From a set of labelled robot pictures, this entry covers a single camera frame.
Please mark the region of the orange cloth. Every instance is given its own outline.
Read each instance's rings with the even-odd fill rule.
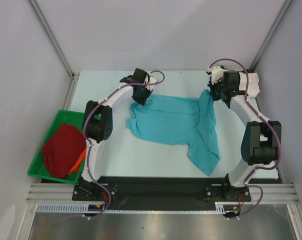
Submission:
[[[71,168],[71,170],[69,171],[69,173],[67,175],[71,175],[75,172],[78,172],[78,170],[80,169],[81,163],[85,159],[85,157],[86,157],[86,148],[81,153],[81,155],[77,159],[76,163],[74,164],[74,166]]]

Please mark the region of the green basket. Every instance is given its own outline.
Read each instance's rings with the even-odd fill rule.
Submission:
[[[49,131],[47,132],[41,146],[36,152],[36,155],[33,159],[33,162],[28,170],[28,175],[37,177],[37,178],[43,178],[43,179],[49,179],[57,182],[64,182],[66,184],[76,184],[79,180],[80,175],[83,172],[83,168],[85,165],[85,160],[82,162],[80,169],[77,173],[73,173],[71,175],[67,175],[64,179],[62,178],[56,178],[51,177],[50,173],[46,170],[44,166],[44,158],[41,154],[41,149],[46,143],[48,139],[50,139],[54,133],[57,131],[57,129],[62,125],[63,123],[68,125],[74,125],[78,130],[82,131],[82,124],[84,120],[84,113],[81,112],[74,112],[74,111],[66,111],[66,110],[59,110],[54,118],[53,123],[51,124],[51,127]]]

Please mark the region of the red cloth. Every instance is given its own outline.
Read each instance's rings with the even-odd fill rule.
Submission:
[[[62,124],[41,150],[47,171],[54,178],[65,178],[85,148],[83,134],[72,125]]]

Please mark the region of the gray wall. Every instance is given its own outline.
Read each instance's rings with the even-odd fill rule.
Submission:
[[[71,68],[250,66],[283,0],[38,0]]]
[[[28,167],[70,79],[26,0],[0,0],[0,216],[15,205],[16,233]]]
[[[302,0],[293,3],[257,72],[261,109],[282,123],[280,170],[302,204]]]

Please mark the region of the white table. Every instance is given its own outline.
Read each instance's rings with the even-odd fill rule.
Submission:
[[[165,81],[154,94],[197,98],[207,87],[205,71],[163,71]],[[82,71],[72,99],[71,111],[84,112],[89,100],[106,97],[120,79],[133,71]],[[130,117],[129,99],[113,113],[113,132],[107,140],[100,166],[103,176],[126,177],[208,177],[187,157],[187,145],[164,145],[136,138],[126,129]],[[223,178],[241,159],[240,146],[245,127],[222,101],[214,103],[220,162],[209,177]],[[278,178],[277,170],[260,170],[255,178]]]

